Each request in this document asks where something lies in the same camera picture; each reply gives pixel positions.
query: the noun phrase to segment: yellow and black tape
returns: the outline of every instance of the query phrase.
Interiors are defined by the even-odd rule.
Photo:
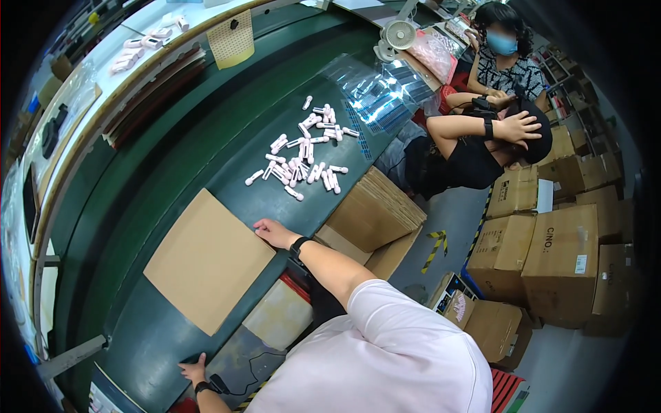
[[[255,389],[255,391],[254,391],[250,396],[248,396],[248,398],[246,399],[246,401],[244,401],[243,403],[241,403],[241,404],[239,405],[239,407],[237,407],[236,409],[232,410],[232,413],[241,413],[241,412],[244,412],[244,411],[248,408],[248,405],[250,404],[250,402],[253,401],[253,399],[255,398],[255,396],[257,395],[257,393],[259,393],[259,390],[261,390],[264,386],[266,386],[266,384],[268,383],[268,380],[269,380],[271,377],[273,377],[273,374],[274,374],[274,373],[275,373],[275,371],[274,371],[273,373],[271,373],[271,375],[268,376],[268,378],[267,378],[266,380],[264,380],[264,382],[263,382],[262,384],[260,384],[259,387],[257,387],[257,389]]]
[[[463,262],[464,266],[466,265],[466,263],[468,263],[468,259],[471,257],[471,254],[473,253],[475,244],[477,244],[477,239],[480,237],[480,231],[482,231],[482,224],[485,223],[486,220],[486,210],[489,208],[489,202],[491,202],[491,194],[493,194],[493,192],[494,192],[494,187],[492,185],[491,188],[489,188],[489,195],[486,197],[485,209],[484,211],[482,211],[482,217],[480,218],[480,225],[477,225],[477,231],[475,231],[473,242],[471,242],[471,248],[468,250],[468,255],[466,256],[466,259]]]
[[[429,268],[429,265],[431,265],[432,261],[434,260],[434,257],[436,256],[436,251],[438,251],[438,249],[441,247],[441,244],[443,244],[443,256],[447,256],[447,234],[445,229],[437,233],[427,234],[427,237],[432,239],[435,238],[436,244],[434,244],[432,253],[429,254],[429,258],[427,258],[427,262],[425,262],[424,266],[422,267],[423,274],[427,272],[427,268]]]

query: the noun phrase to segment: black cap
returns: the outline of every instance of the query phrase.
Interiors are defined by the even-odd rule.
[[[524,159],[529,164],[535,164],[541,161],[546,157],[546,155],[551,152],[551,146],[553,146],[553,136],[551,135],[551,123],[549,122],[548,117],[542,110],[535,106],[534,102],[529,102],[524,100],[521,102],[521,110],[527,110],[529,116],[537,116],[537,121],[535,123],[541,124],[541,128],[534,131],[534,133],[540,133],[540,139],[526,139],[525,142],[528,145],[528,150],[525,152]],[[507,109],[507,115],[512,116],[519,113],[519,106],[517,102],[513,102],[509,109]]]

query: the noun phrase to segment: barcode label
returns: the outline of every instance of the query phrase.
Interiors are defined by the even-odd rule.
[[[577,255],[574,274],[585,274],[585,267],[587,265],[588,265],[588,255],[587,254]]]

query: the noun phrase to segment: hair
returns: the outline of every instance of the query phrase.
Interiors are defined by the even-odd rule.
[[[513,8],[499,1],[491,1],[477,8],[473,24],[482,39],[486,39],[486,29],[494,23],[499,23],[508,32],[516,34],[516,51],[519,56],[528,57],[532,53],[533,33]]]

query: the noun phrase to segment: green conveyor belt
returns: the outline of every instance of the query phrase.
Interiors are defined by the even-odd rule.
[[[341,108],[339,90],[314,76],[341,53],[371,64],[377,28],[344,11],[302,5],[253,25],[252,58],[223,71],[207,68],[194,90],[121,151],[96,142],[65,197],[53,239],[64,259],[52,347],[58,354],[100,333],[110,338],[107,350],[58,377],[81,411],[94,361],[148,412],[166,411],[187,384],[176,363],[216,353],[284,268],[286,256],[278,254],[213,337],[165,300],[142,270],[201,188],[247,225],[270,216],[306,235],[342,198],[318,184],[302,187],[306,199],[297,203],[275,180],[250,188],[243,181],[265,167],[264,149],[275,137],[297,135],[305,96]],[[340,111],[338,121],[348,124],[346,114]],[[389,140],[368,137],[375,158]],[[354,139],[331,145],[337,143],[318,145],[315,158],[350,167],[340,177],[344,195],[371,162]]]

